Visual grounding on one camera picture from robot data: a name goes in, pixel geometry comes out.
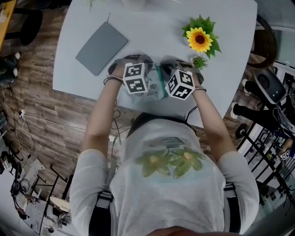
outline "gray tablet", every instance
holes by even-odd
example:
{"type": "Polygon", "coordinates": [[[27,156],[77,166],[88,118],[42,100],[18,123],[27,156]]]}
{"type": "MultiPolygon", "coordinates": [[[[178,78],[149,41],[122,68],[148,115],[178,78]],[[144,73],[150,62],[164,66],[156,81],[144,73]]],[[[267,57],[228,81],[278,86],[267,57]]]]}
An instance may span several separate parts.
{"type": "Polygon", "coordinates": [[[104,22],[82,47],[76,59],[97,76],[128,40],[104,22]]]}

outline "white t-shirt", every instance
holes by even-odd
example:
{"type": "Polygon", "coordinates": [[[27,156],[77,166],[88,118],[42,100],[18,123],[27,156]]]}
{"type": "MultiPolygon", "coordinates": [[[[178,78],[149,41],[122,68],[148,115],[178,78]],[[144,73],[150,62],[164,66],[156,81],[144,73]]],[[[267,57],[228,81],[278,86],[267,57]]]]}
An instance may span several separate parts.
{"type": "MultiPolygon", "coordinates": [[[[112,235],[146,236],[180,226],[195,232],[224,231],[224,187],[233,183],[239,200],[241,233],[254,221],[259,194],[246,160],[238,152],[215,164],[194,132],[170,120],[152,120],[122,144],[122,166],[110,190],[117,216],[112,235]]],[[[88,235],[97,195],[104,189],[107,160],[97,150],[81,153],[71,184],[73,223],[88,235]]]]}

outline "yellow flower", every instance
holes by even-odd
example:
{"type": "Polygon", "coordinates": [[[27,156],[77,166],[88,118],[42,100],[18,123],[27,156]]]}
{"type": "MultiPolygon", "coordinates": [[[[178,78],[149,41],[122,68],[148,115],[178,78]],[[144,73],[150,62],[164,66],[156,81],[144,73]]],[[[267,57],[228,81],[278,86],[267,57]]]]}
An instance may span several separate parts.
{"type": "Polygon", "coordinates": [[[196,50],[198,53],[207,52],[212,46],[213,41],[210,35],[206,35],[202,27],[200,28],[190,28],[190,31],[186,31],[186,36],[188,38],[189,46],[196,50]]]}

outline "floor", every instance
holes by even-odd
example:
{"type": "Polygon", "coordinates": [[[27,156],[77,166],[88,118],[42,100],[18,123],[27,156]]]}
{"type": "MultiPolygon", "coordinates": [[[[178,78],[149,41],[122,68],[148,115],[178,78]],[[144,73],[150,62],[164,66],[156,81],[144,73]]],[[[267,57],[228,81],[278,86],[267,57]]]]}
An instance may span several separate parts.
{"type": "MultiPolygon", "coordinates": [[[[25,115],[35,117],[26,117],[30,132],[28,126],[23,125],[22,120],[17,115],[13,119],[9,118],[7,127],[9,132],[5,135],[5,138],[12,141],[15,151],[19,149],[20,145],[21,152],[18,156],[24,159],[22,165],[25,164],[27,156],[31,153],[31,158],[24,167],[25,171],[37,158],[45,165],[45,169],[40,171],[40,176],[46,179],[48,184],[53,184],[56,178],[56,175],[49,168],[51,164],[63,177],[69,177],[74,172],[84,135],[83,129],[86,128],[87,120],[95,103],[94,100],[52,90],[54,57],[66,12],[67,9],[44,10],[40,32],[30,45],[22,46],[19,40],[7,40],[1,50],[2,56],[17,51],[21,52],[18,65],[19,75],[11,86],[20,110],[24,109],[25,115]],[[81,129],[70,128],[36,118],[81,129]],[[19,142],[16,132],[14,132],[16,128],[18,128],[19,142]]],[[[20,20],[14,19],[9,31],[14,31],[20,25],[20,20]]],[[[243,77],[251,79],[251,75],[251,70],[246,69],[243,77]]],[[[249,108],[257,109],[258,101],[246,96],[240,90],[237,90],[233,99],[249,108]]],[[[6,103],[3,94],[1,94],[1,107],[12,117],[16,112],[17,104],[10,90],[4,89],[2,92],[5,95],[6,103]]],[[[116,107],[116,109],[121,112],[121,116],[117,119],[119,127],[129,125],[131,120],[139,114],[139,112],[121,107],[116,107]]],[[[224,122],[236,146],[240,142],[235,138],[236,129],[240,124],[251,125],[252,123],[244,118],[232,119],[230,117],[230,107],[224,117],[224,122]]],[[[201,147],[205,153],[210,155],[210,148],[204,131],[201,128],[195,129],[200,138],[201,147]]],[[[112,130],[112,134],[117,135],[117,131],[112,130]]],[[[116,143],[114,147],[115,155],[118,154],[118,147],[119,144],[116,143]]],[[[63,181],[59,180],[53,195],[61,197],[65,185],[63,181]]],[[[42,187],[42,189],[41,195],[47,197],[51,190],[50,187],[42,187]]]]}

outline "printed graphic on shirt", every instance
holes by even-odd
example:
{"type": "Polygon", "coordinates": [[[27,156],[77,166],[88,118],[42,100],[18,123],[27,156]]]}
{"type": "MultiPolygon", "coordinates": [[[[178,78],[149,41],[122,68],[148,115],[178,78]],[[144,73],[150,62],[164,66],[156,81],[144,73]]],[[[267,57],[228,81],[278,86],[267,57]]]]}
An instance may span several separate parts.
{"type": "Polygon", "coordinates": [[[148,177],[158,171],[162,175],[173,175],[174,178],[179,178],[191,167],[195,171],[202,169],[201,159],[205,159],[205,157],[188,147],[184,147],[184,142],[179,138],[161,138],[161,140],[157,140],[157,144],[157,146],[164,146],[165,144],[166,148],[144,152],[136,161],[137,164],[142,165],[142,176],[148,177]]]}

